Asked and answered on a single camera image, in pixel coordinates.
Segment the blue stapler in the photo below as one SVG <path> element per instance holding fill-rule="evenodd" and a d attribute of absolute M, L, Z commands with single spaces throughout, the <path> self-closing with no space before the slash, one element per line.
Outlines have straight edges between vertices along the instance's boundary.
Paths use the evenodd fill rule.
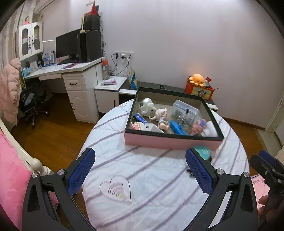
<path fill-rule="evenodd" d="M 170 128 L 177 135 L 188 136 L 188 133 L 184 130 L 184 128 L 179 125 L 175 120 L 170 121 Z"/>

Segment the pink pig doll figurine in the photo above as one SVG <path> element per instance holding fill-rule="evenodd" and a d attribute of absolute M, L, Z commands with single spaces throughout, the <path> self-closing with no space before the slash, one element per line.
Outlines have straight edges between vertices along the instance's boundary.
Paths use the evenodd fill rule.
<path fill-rule="evenodd" d="M 149 117 L 149 119 L 158 121 L 158 127 L 162 131 L 168 131 L 170 126 L 168 124 L 167 116 L 167 108 L 157 109 L 155 115 L 153 117 Z"/>

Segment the teal oval mirror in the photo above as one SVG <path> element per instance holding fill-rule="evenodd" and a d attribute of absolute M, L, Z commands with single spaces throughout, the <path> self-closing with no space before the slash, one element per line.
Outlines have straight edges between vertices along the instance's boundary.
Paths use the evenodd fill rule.
<path fill-rule="evenodd" d="M 211 150 L 207 146 L 194 146 L 193 148 L 204 160 L 210 160 Z"/>

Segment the white power adapter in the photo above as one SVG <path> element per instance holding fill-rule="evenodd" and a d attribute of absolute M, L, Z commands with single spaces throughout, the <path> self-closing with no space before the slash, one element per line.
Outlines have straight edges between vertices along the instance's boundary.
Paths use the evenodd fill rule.
<path fill-rule="evenodd" d="M 213 138 L 217 138 L 219 137 L 212 121 L 207 121 L 206 123 L 206 127 L 203 129 L 203 131 L 201 132 L 201 135 L 203 137 L 213 137 Z"/>

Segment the white astronaut figurine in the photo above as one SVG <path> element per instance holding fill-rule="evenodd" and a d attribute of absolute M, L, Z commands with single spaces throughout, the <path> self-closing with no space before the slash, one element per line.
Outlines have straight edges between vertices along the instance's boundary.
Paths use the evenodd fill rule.
<path fill-rule="evenodd" d="M 156 112 L 156 107 L 150 98 L 145 98 L 140 102 L 138 113 L 141 116 L 153 117 Z"/>

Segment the clear glass perfume bottle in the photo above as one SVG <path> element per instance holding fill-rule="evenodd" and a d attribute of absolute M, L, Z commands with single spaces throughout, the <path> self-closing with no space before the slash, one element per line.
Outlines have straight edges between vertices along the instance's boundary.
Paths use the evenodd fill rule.
<path fill-rule="evenodd" d="M 189 128 L 191 127 L 192 125 L 192 120 L 193 120 L 193 117 L 192 115 L 190 114 L 190 110 L 189 108 L 186 110 L 186 112 L 181 115 L 178 119 L 178 124 L 185 130 L 185 131 L 188 131 Z"/>

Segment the pink block figure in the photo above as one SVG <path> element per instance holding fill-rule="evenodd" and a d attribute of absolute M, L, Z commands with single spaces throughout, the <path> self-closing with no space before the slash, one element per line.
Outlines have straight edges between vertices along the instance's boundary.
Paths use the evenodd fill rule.
<path fill-rule="evenodd" d="M 144 129 L 144 124 L 142 122 L 131 122 L 129 129 L 132 130 L 143 130 Z"/>

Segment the pink bed blanket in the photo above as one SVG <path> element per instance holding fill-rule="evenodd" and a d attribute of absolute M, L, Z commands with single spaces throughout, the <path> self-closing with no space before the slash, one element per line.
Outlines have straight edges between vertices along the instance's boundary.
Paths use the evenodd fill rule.
<path fill-rule="evenodd" d="M 22 212 L 26 189 L 33 172 L 42 175 L 51 170 L 36 158 L 25 160 L 1 131 L 1 213 L 5 213 L 12 225 L 22 229 Z"/>

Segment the white glass door cabinet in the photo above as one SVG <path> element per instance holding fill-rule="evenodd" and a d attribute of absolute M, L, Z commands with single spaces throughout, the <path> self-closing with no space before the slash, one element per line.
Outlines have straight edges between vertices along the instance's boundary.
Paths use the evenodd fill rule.
<path fill-rule="evenodd" d="M 19 27 L 18 49 L 21 61 L 43 52 L 42 29 L 42 22 L 35 22 Z"/>

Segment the white computer desk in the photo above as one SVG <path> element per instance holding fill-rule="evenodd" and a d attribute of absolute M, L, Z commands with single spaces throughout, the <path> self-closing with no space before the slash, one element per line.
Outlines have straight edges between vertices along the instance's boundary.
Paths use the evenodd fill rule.
<path fill-rule="evenodd" d="M 62 79 L 76 119 L 94 124 L 99 117 L 94 88 L 103 80 L 102 61 L 105 59 L 50 65 L 32 72 L 24 80 L 36 77 L 41 81 Z"/>

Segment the blue toothpaste tube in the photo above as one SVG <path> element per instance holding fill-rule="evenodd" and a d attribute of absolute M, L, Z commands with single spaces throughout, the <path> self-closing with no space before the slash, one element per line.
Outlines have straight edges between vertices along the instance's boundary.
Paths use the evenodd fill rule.
<path fill-rule="evenodd" d="M 144 125 L 148 123 L 139 113 L 136 113 L 133 117 L 137 122 L 141 122 Z"/>

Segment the pink pixel block toy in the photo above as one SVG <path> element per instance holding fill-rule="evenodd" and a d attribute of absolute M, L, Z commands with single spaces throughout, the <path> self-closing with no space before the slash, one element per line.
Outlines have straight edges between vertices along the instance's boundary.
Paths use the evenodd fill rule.
<path fill-rule="evenodd" d="M 190 136 L 200 135 L 201 132 L 206 128 L 206 121 L 205 119 L 199 119 L 191 128 L 189 133 Z"/>

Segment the red paper bag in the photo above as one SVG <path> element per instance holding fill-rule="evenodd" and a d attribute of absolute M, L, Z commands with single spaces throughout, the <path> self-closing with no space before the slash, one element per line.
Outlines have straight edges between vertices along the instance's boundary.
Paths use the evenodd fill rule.
<path fill-rule="evenodd" d="M 98 14 L 99 6 L 96 5 L 95 1 L 89 1 L 89 3 L 86 6 L 90 6 L 90 5 L 91 5 L 91 9 L 87 10 L 87 12 L 84 13 L 84 16 L 99 15 Z"/>

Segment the white square box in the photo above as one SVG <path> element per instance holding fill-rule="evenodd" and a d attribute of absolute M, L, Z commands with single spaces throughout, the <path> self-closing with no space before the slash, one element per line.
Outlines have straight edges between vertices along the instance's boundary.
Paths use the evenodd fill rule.
<path fill-rule="evenodd" d="M 146 123 L 142 127 L 142 131 L 148 132 L 157 132 L 157 133 L 164 133 L 159 127 L 157 127 L 154 123 Z"/>

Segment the clear plastic swab box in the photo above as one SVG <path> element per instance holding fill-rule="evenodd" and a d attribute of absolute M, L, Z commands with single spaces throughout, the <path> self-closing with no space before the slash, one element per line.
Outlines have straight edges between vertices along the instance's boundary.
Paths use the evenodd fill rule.
<path fill-rule="evenodd" d="M 201 118 L 200 111 L 197 108 L 183 101 L 176 100 L 174 102 L 171 117 L 175 119 L 176 121 L 178 121 L 179 117 L 183 115 L 188 108 L 190 110 L 190 114 L 193 117 L 193 120 L 192 120 L 192 125 L 193 125 L 196 121 L 198 121 Z"/>

